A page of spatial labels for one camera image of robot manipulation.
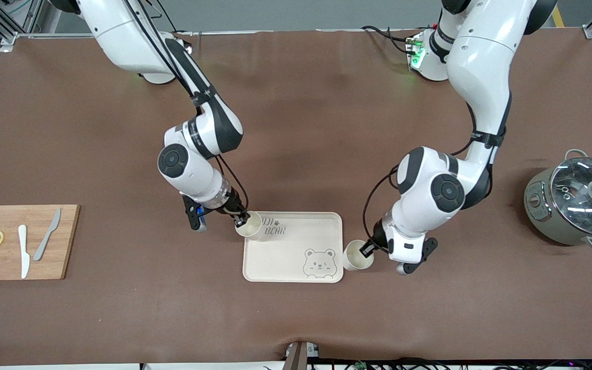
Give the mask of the cream bear print tray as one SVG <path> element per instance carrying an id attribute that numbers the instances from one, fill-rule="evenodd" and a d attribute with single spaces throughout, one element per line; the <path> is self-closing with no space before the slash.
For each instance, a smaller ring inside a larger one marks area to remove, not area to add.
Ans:
<path id="1" fill-rule="evenodd" d="M 343 222 L 334 212 L 258 212 L 260 240 L 244 240 L 242 273 L 252 283 L 337 283 Z"/>

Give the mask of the grey-green electric pot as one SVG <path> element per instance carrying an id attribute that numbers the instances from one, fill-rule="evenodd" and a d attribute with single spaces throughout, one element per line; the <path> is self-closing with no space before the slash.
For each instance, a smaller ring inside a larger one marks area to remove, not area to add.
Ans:
<path id="1" fill-rule="evenodd" d="M 590 156 L 583 150 L 570 149 L 566 152 L 564 161 L 574 157 Z M 524 192 L 524 207 L 528 218 L 540 233 L 552 241 L 567 246 L 585 244 L 592 248 L 592 235 L 576 229 L 561 216 L 553 204 L 551 176 L 557 166 L 538 173 L 528 182 Z"/>

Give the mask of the brown table cover sheet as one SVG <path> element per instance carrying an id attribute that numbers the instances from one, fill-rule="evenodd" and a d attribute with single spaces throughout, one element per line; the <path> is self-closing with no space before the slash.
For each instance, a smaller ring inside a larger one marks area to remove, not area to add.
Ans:
<path id="1" fill-rule="evenodd" d="M 204 35 L 194 56 L 244 127 L 225 155 L 250 208 L 336 212 L 364 239 L 371 188 L 420 145 L 472 131 L 449 83 L 364 31 Z M 592 360 L 592 248 L 530 224 L 523 193 L 568 149 L 592 155 L 592 40 L 523 39 L 487 199 L 432 232 L 413 274 L 376 255 L 338 283 L 250 283 L 232 220 L 193 232 L 157 170 L 191 119 L 178 83 L 148 84 L 94 39 L 21 39 L 0 55 L 0 205 L 78 204 L 59 281 L 0 281 L 0 365 L 272 361 L 294 341 L 350 360 Z"/>

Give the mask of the grey plastic knife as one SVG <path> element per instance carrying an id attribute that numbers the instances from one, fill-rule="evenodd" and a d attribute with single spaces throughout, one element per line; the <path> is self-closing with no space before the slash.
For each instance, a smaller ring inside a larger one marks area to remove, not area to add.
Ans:
<path id="1" fill-rule="evenodd" d="M 59 222 L 61 220 L 61 214 L 62 209 L 58 208 L 55 211 L 55 214 L 51 220 L 51 223 L 49 224 L 47 231 L 45 232 L 45 235 L 43 236 L 40 245 L 38 246 L 38 248 L 35 251 L 35 254 L 33 255 L 33 260 L 35 262 L 39 262 L 42 259 L 51 235 L 54 233 L 54 231 L 56 231 L 56 229 L 58 229 Z"/>

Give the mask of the glass pot lid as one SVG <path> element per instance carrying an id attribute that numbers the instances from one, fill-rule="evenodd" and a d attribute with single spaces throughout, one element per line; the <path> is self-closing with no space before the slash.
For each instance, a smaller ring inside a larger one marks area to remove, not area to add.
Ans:
<path id="1" fill-rule="evenodd" d="M 592 157 L 574 157 L 552 171 L 551 196 L 561 216 L 592 235 Z"/>

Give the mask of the white paper-like cup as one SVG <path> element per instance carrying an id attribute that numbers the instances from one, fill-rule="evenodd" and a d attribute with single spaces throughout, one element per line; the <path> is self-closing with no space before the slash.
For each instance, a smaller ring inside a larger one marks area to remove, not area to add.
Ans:
<path id="1" fill-rule="evenodd" d="M 342 265 L 346 271 L 362 271 L 371 267 L 374 256 L 365 257 L 360 249 L 365 245 L 363 240 L 349 242 L 343 251 Z"/>
<path id="2" fill-rule="evenodd" d="M 254 211 L 247 212 L 247 219 L 244 225 L 236 227 L 236 232 L 248 241 L 260 241 L 264 234 L 262 216 Z"/>

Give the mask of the wooden cutting board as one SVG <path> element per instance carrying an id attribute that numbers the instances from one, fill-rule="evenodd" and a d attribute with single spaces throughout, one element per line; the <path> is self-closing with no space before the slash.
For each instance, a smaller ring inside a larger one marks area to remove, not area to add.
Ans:
<path id="1" fill-rule="evenodd" d="M 62 209 L 59 226 L 51 235 L 39 262 L 33 255 L 58 208 Z M 19 225 L 27 226 L 27 251 L 30 271 L 24 280 L 61 280 L 67 270 L 80 206 L 17 205 L 0 206 L 0 231 L 5 235 L 0 245 L 0 281 L 21 281 Z"/>

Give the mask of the white plastic knife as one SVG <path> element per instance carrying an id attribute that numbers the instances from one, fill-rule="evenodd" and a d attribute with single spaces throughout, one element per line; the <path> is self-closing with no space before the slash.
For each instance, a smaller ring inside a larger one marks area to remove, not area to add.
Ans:
<path id="1" fill-rule="evenodd" d="M 30 271 L 30 254 L 27 251 L 27 226 L 19 225 L 18 238 L 20 242 L 21 253 L 21 279 L 26 279 Z"/>

